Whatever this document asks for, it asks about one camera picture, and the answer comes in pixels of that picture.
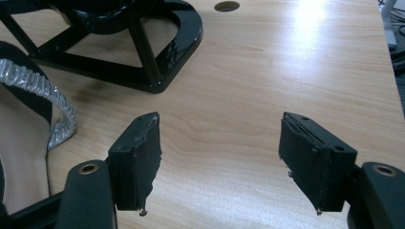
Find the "red and black shoe rack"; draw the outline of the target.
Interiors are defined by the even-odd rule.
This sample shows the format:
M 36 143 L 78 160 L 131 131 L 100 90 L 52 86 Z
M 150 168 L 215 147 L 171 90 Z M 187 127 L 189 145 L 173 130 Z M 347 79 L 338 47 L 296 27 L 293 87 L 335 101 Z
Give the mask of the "red and black shoe rack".
M 15 14 L 55 10 L 69 28 L 37 47 L 12 18 Z M 178 31 L 153 54 L 141 23 L 146 17 L 174 23 Z M 184 0 L 0 0 L 0 21 L 39 64 L 152 94 L 163 92 L 200 45 L 203 21 Z M 132 67 L 71 54 L 68 49 L 89 34 L 130 32 L 141 65 Z

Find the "beige sandal with silver straps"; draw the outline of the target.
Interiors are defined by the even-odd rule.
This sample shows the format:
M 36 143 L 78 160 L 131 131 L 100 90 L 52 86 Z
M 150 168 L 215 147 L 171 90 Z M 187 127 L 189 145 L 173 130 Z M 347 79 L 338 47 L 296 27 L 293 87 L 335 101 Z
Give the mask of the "beige sandal with silver straps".
M 75 127 L 66 96 L 21 50 L 0 41 L 0 206 L 9 214 L 49 196 L 47 153 Z

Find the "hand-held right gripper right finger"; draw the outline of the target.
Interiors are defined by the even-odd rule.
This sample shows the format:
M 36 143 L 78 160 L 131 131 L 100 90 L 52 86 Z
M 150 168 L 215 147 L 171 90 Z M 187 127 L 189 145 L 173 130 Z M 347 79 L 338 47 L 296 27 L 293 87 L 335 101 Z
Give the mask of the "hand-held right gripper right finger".
M 312 119 L 284 112 L 278 154 L 316 210 L 342 210 L 344 179 L 357 156 L 353 147 Z

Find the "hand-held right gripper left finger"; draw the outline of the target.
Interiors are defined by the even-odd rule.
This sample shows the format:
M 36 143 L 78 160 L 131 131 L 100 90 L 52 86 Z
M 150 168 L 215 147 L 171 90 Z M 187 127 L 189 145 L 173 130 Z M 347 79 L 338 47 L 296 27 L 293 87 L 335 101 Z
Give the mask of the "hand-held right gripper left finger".
M 160 115 L 141 115 L 126 128 L 108 151 L 114 202 L 120 211 L 147 214 L 146 200 L 161 161 Z

